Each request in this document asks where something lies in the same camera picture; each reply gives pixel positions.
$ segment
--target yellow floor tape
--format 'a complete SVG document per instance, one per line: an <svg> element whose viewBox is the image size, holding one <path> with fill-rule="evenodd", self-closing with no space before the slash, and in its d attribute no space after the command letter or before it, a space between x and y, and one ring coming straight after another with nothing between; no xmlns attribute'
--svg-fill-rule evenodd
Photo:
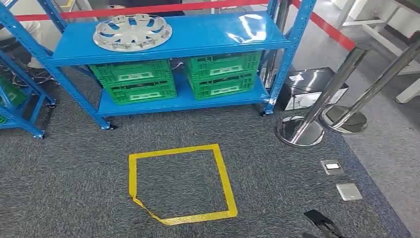
<svg viewBox="0 0 420 238"><path fill-rule="evenodd" d="M137 199L137 159L143 159L143 158L153 157L153 156L188 153L188 152L194 152L198 150L212 150L213 151L214 159L216 160L217 168L220 174L220 180L222 182L223 191L225 194L227 211L212 212L212 213L198 214L198 215L185 216L185 217L167 218L167 219L159 218L152 211L150 211L139 199ZM218 220L218 219L236 217L238 215L235 199L233 198L232 188L230 187L229 177L227 176L226 166L224 165L222 153L220 152L220 148L218 144L131 154L128 157L128 171L129 171L128 172L128 192L130 196L133 198L133 201L137 203L139 206L141 206L142 208L144 208L151 215L151 217L155 218L156 220L162 222L165 225L172 226L172 225L183 224L183 223Z"/></svg>

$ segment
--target blue metal shelf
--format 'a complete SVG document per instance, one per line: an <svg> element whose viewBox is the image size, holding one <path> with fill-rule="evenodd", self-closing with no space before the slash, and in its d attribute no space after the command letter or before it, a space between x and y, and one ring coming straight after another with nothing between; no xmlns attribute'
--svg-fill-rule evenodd
<svg viewBox="0 0 420 238"><path fill-rule="evenodd" d="M127 105L116 105L109 94L103 90L99 104L98 115L101 117L123 116L141 113L159 113L199 108L213 108L253 103L266 103L270 96L258 76L252 91L212 98L202 101L194 99L193 91L186 77L182 74L174 75L177 98L158 100Z"/></svg>
<svg viewBox="0 0 420 238"><path fill-rule="evenodd" d="M0 129L22 128L32 133L35 138L43 138L44 131L38 129L35 126L35 122L42 106L44 105L44 101L47 101L49 105L55 105L55 99L39 87L26 72L24 72L7 54L2 51L0 51L0 63L10 68L17 77L22 79L28 85L27 88L21 89L21 91L26 95L26 99L16 108L14 108L12 104L6 102L8 97L4 93L4 90L0 90L1 97L5 100L5 104L9 106L0 105L0 115L7 118L5 123L0 124ZM33 94L38 95L38 100L29 120L27 120L24 119L22 115L31 101Z"/></svg>
<svg viewBox="0 0 420 238"><path fill-rule="evenodd" d="M0 22L17 40L51 73L73 99L102 128L110 129L104 117L140 113L220 107L229 105L265 103L264 112L271 114L284 79L299 46L316 0L302 0L295 21L287 35L279 30L273 16L279 0L269 0L267 11L202 14L195 16L166 17L172 27L171 38L164 44L139 52L112 52L97 46L92 37L97 22L70 23L60 16L51 0L37 0L52 22L63 33L53 54L16 21L13 14L0 3ZM270 93L260 80L254 90L204 101L195 101L185 79L177 76L178 98L118 106L105 92L99 107L94 107L61 70L60 66L157 60L167 58L215 55L235 52L284 49Z"/></svg>
<svg viewBox="0 0 420 238"><path fill-rule="evenodd" d="M292 45L265 11L173 16L167 42L138 52L113 52L92 40L97 22L71 23L49 60L56 66L155 60L233 52L262 51Z"/></svg>
<svg viewBox="0 0 420 238"><path fill-rule="evenodd" d="M19 116L22 116L23 112L25 111L26 107L28 106L28 103L31 101L32 93L34 92L31 88L24 88L24 89L21 89L21 90L26 94L26 100L16 108L15 112ZM46 99L46 96L44 94L39 96L39 98L37 100L37 103L36 103L36 106L35 106L34 110L32 111L31 118L29 119L29 121L31 123L35 123L36 119L38 118L38 114L41 110L41 107L44 105L44 100L45 99ZM13 120L7 120L6 123L0 124L0 129L14 128L14 127L19 127L19 126Z"/></svg>

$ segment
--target shelf upright post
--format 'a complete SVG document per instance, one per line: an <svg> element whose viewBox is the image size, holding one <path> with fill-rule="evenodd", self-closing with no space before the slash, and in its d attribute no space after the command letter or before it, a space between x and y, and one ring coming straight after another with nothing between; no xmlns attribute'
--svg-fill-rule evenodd
<svg viewBox="0 0 420 238"><path fill-rule="evenodd" d="M279 66L279 72L272 84L270 91L270 101L267 103L264 109L264 113L272 114L274 105L277 101L278 94L280 93L281 86L283 85L284 79L289 72L289 68L292 65L293 57L295 56L296 50L298 49L301 41L303 32L308 24L309 17L315 6L316 0L302 0L295 22L290 29L289 40L292 41L292 46L284 50L283 59Z"/></svg>
<svg viewBox="0 0 420 238"><path fill-rule="evenodd" d="M54 65L51 65L44 47L39 45L35 39L23 28L14 18L8 9L0 2L0 22L12 33L12 35L34 56L48 72L60 83L60 85L79 103L79 105L89 113L102 129L110 129L109 122L97 115L97 110L81 94L71 81L65 76L64 72Z"/></svg>
<svg viewBox="0 0 420 238"><path fill-rule="evenodd" d="M43 138L44 131L39 130L34 126L33 123L22 118L15 110L10 110L3 105L0 105L0 114L7 117L9 120L13 121L16 126L20 127L34 135L34 138Z"/></svg>
<svg viewBox="0 0 420 238"><path fill-rule="evenodd" d="M278 5L278 1L279 0L269 0L268 1L268 5L267 5L267 13L269 14L269 16L271 18L274 19L274 15L275 15L275 11L277 9L277 5Z"/></svg>
<svg viewBox="0 0 420 238"><path fill-rule="evenodd" d="M55 99L48 93L45 93L34 80L29 77L7 54L0 51L0 59L3 65L10 68L19 78L21 78L26 84L28 84L36 94L39 96L45 95L50 105L55 105Z"/></svg>
<svg viewBox="0 0 420 238"><path fill-rule="evenodd" d="M50 0L37 0L37 1L41 5L41 7L44 9L48 17L50 17L51 21L54 23L57 29L61 33L63 33L67 26L67 22L60 16L60 13L58 12L54 4Z"/></svg>

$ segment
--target stanchion post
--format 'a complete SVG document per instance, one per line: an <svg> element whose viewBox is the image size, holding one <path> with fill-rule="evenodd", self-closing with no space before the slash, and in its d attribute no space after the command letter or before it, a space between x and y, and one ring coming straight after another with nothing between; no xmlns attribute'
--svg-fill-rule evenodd
<svg viewBox="0 0 420 238"><path fill-rule="evenodd" d="M287 16L289 13L289 7L291 4L292 0L280 0L276 17L276 24L281 32L284 32L284 27L286 25ZM271 88L272 85L272 80L274 77L274 63L277 58L278 51L279 50L275 50L273 56L268 59L267 65L265 67L264 84L266 88Z"/></svg>
<svg viewBox="0 0 420 238"><path fill-rule="evenodd" d="M420 54L420 35L412 39L412 44L397 57L351 107L331 106L319 115L321 123L328 129L340 134L363 132L367 125L365 115L360 109L366 105L380 90Z"/></svg>
<svg viewBox="0 0 420 238"><path fill-rule="evenodd" d="M286 144L298 147L308 147L320 143L324 130L315 119L346 82L369 49L369 45L357 43L355 48L347 55L337 73L330 79L317 101L309 109L306 116L282 119L276 128L277 137Z"/></svg>

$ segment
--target person's leg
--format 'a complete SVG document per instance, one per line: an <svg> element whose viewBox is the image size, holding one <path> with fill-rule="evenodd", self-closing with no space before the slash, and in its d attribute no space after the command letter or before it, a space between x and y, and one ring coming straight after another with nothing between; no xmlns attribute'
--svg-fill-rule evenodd
<svg viewBox="0 0 420 238"><path fill-rule="evenodd" d="M29 34L40 44L42 42L42 31L41 24L38 21L23 21L21 22L23 28L25 28ZM38 62L35 57L31 57L31 61L28 63L29 68L43 69L44 67Z"/></svg>

